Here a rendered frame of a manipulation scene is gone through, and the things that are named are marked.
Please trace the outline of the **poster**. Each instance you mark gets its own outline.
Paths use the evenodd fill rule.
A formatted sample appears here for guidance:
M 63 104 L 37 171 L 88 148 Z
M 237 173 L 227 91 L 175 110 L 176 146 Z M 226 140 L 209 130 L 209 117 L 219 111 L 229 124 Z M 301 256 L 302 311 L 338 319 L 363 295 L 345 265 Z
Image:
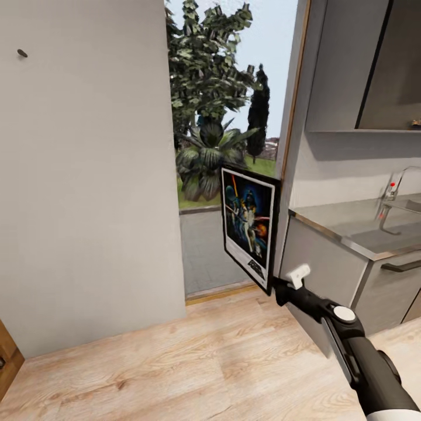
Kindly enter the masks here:
M 218 163 L 223 248 L 268 296 L 282 194 L 280 180 Z

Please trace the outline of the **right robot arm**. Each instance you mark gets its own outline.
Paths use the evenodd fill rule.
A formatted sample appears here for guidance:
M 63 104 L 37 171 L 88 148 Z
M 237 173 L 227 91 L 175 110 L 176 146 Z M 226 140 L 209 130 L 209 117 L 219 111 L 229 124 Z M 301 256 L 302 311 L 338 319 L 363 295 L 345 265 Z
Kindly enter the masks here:
M 320 323 L 367 421 L 421 421 L 421 410 L 402 386 L 402 379 L 387 353 L 377 350 L 365 336 L 355 311 L 304 288 L 307 264 L 285 275 L 267 278 L 279 306 L 291 302 Z

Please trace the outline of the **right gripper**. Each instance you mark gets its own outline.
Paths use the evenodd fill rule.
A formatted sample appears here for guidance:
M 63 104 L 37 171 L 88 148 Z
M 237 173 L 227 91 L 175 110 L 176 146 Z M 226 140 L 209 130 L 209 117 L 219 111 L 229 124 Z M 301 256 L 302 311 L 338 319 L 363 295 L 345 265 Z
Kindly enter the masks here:
M 291 302 L 295 307 L 304 311 L 304 304 L 307 299 L 313 295 L 313 292 L 304 288 L 304 280 L 301 279 L 302 287 L 299 289 L 293 289 L 287 286 L 288 281 L 277 277 L 273 279 L 267 278 L 268 282 L 274 287 L 276 294 L 276 301 L 279 306 L 285 305 L 287 302 Z

